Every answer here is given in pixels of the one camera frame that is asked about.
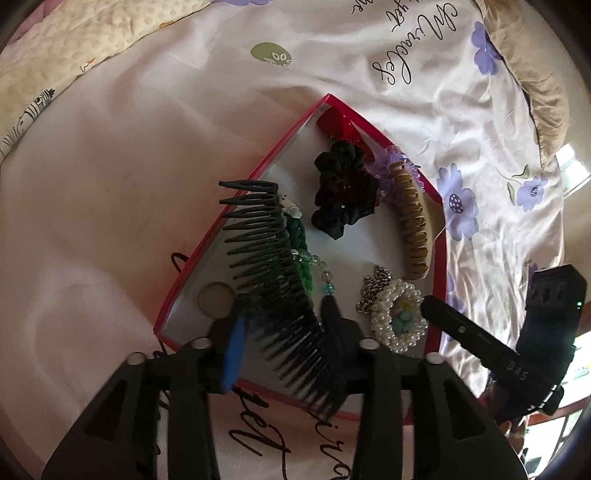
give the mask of bed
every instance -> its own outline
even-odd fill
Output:
[[[437,187],[447,302],[501,341],[563,259],[566,101],[510,2],[208,3],[65,0],[0,55],[0,434],[34,476],[122,359],[158,348],[171,254],[219,214],[217,181],[326,93]],[[476,358],[440,352],[484,390]]]

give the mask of white bedsheet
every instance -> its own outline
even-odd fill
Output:
[[[170,255],[219,213],[217,181],[247,176],[327,92],[437,185],[449,302],[497,338],[518,337],[529,267],[561,260],[557,167],[541,171],[525,97],[469,0],[232,1],[85,74],[4,161],[1,434],[32,470],[129,352],[156,348]],[[280,47],[257,59],[261,43]],[[482,391],[479,362],[442,351]]]

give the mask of hair comb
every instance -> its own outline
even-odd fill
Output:
[[[340,352],[333,336],[314,314],[292,257],[276,183],[262,180],[221,181],[226,188],[246,192],[221,200],[236,206],[225,218],[238,221],[223,227],[240,232],[225,239],[239,244],[228,251],[240,257],[230,263],[238,291],[248,293],[258,308],[252,326],[267,360],[287,388],[307,408],[331,416],[346,398]]]

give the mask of black scrunchie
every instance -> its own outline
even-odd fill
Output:
[[[363,150],[339,140],[314,161],[320,172],[314,202],[320,209],[312,214],[312,225],[335,240],[343,236],[347,223],[353,225],[375,210],[379,180],[363,169],[364,159]]]

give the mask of green braided cord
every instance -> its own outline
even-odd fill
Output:
[[[306,230],[304,224],[299,218],[293,218],[285,214],[287,220],[287,233],[290,239],[290,246],[298,252],[307,252],[308,245],[306,245]],[[304,289],[311,292],[314,289],[312,280],[312,272],[310,271],[310,264],[306,261],[295,262],[298,276]]]

